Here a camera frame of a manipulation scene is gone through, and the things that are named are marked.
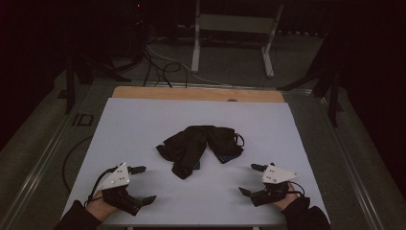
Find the white metal leg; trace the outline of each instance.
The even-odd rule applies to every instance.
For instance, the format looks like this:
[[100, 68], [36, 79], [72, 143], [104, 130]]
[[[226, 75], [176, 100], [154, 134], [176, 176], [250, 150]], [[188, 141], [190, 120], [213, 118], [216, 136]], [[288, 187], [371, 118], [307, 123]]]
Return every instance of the white metal leg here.
[[269, 33], [269, 39], [265, 46], [261, 48], [263, 64], [265, 66], [266, 76], [268, 78], [274, 78], [274, 70], [272, 68], [271, 58], [269, 57], [269, 51], [271, 49], [272, 41], [275, 38], [276, 31], [278, 29], [278, 23], [281, 19], [283, 11], [283, 4], [278, 6], [277, 15], [272, 21], [265, 18], [249, 18], [249, 17], [235, 17], [235, 16], [216, 16], [208, 14], [200, 14], [200, 0], [196, 0], [196, 16], [195, 16], [195, 28], [194, 28], [194, 47], [192, 56], [192, 72], [197, 73], [199, 71], [200, 61], [200, 29], [202, 30], [220, 30], [220, 31], [239, 31], [250, 33]]
[[199, 61], [200, 61], [200, 0], [196, 0], [196, 18], [194, 27], [194, 48], [192, 57], [192, 72], [197, 74], [199, 72]]
[[272, 41], [275, 38], [275, 34], [278, 29], [278, 24], [281, 19], [282, 11], [283, 11], [283, 5], [280, 4], [278, 7], [277, 15], [274, 17], [274, 23], [272, 25], [271, 33], [269, 34], [268, 43], [266, 44], [266, 46], [263, 46], [261, 49], [262, 57], [263, 57], [263, 64], [265, 65], [266, 77], [268, 77], [268, 78], [275, 77], [274, 70], [272, 68], [272, 63], [271, 63], [271, 57], [269, 57], [269, 50], [271, 49]]

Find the white table leg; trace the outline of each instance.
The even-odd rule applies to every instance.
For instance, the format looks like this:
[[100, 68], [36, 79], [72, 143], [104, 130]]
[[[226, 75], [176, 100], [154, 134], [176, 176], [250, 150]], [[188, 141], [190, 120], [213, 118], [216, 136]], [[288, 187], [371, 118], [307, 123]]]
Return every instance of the white table leg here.
[[192, 56], [192, 72], [197, 74], [199, 72], [199, 61], [200, 61], [200, 0], [196, 0], [196, 17], [195, 17], [195, 27], [194, 27], [194, 48]]
[[268, 43], [266, 44], [266, 46], [263, 46], [261, 49], [262, 57], [263, 57], [263, 64], [265, 65], [266, 77], [268, 77], [268, 78], [275, 77], [274, 70], [272, 68], [272, 63], [271, 63], [271, 57], [269, 57], [269, 50], [271, 49], [272, 41], [275, 38], [275, 34], [278, 29], [278, 23], [281, 19], [282, 11], [283, 11], [283, 4], [280, 4], [278, 7], [277, 15], [275, 15], [275, 17], [274, 17], [274, 23], [272, 25], [271, 33], [269, 34]]

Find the floor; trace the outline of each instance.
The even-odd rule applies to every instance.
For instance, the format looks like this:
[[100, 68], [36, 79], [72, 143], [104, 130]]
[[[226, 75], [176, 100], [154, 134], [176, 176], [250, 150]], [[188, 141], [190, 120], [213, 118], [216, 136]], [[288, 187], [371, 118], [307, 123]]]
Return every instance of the floor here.
[[[160, 68], [175, 63], [167, 67], [166, 77], [176, 87], [275, 90], [304, 76], [323, 42], [315, 36], [277, 34], [270, 55], [275, 78], [269, 79], [259, 50], [263, 37], [242, 40], [215, 35], [213, 39], [202, 39], [198, 74], [187, 69], [192, 63], [191, 38], [159, 38], [147, 46], [147, 51], [156, 57], [153, 61]], [[118, 65], [126, 61], [115, 59]], [[65, 88], [64, 73], [56, 79], [56, 88], [1, 151], [1, 229], [52, 229], [69, 195], [62, 174], [67, 187], [72, 187], [106, 100], [118, 85], [143, 85], [148, 67], [144, 59], [123, 73], [123, 77], [131, 79], [127, 83], [100, 73], [95, 74], [92, 85], [77, 82], [77, 103], [71, 115], [64, 114], [65, 100], [57, 98]], [[147, 86], [167, 86], [159, 74], [163, 75], [162, 71], [152, 67]], [[332, 228], [406, 229], [405, 200], [351, 107], [345, 89], [340, 89], [338, 127], [333, 127], [327, 119], [326, 100], [311, 95], [314, 83], [283, 92], [283, 96], [294, 115]], [[94, 116], [92, 125], [78, 126], [74, 122], [77, 114]]]

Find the hand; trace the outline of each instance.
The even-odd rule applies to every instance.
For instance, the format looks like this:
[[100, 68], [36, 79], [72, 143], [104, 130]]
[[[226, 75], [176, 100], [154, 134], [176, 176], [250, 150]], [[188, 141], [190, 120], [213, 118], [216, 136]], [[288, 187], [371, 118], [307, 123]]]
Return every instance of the hand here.
[[104, 221], [108, 218], [108, 216], [119, 209], [104, 202], [104, 200], [102, 199], [102, 192], [98, 191], [93, 196], [93, 201], [90, 201], [87, 204], [86, 210], [98, 220]]
[[[295, 191], [293, 188], [292, 184], [288, 181], [287, 185], [289, 186], [290, 192]], [[286, 197], [278, 202], [275, 202], [275, 206], [277, 206], [281, 211], [283, 211], [293, 200], [297, 199], [298, 195], [297, 194], [287, 194]]]

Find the white table surface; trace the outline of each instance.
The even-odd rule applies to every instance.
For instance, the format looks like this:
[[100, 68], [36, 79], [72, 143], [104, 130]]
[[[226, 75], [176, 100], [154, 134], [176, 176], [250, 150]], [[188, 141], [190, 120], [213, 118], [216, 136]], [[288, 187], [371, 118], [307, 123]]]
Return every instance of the white table surface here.
[[[209, 148], [200, 159], [201, 168], [182, 180], [172, 173], [156, 146], [188, 126], [231, 127], [245, 139], [242, 155], [224, 165]], [[131, 175], [128, 192], [155, 201], [133, 217], [117, 212], [104, 223], [122, 226], [265, 226], [284, 224], [273, 205], [254, 207], [238, 187], [262, 190], [262, 173], [251, 164], [276, 166], [299, 174], [310, 206], [325, 214], [313, 171], [287, 103], [240, 103], [109, 99], [85, 156], [64, 213], [75, 199], [83, 202], [99, 175], [127, 163], [146, 166]]]

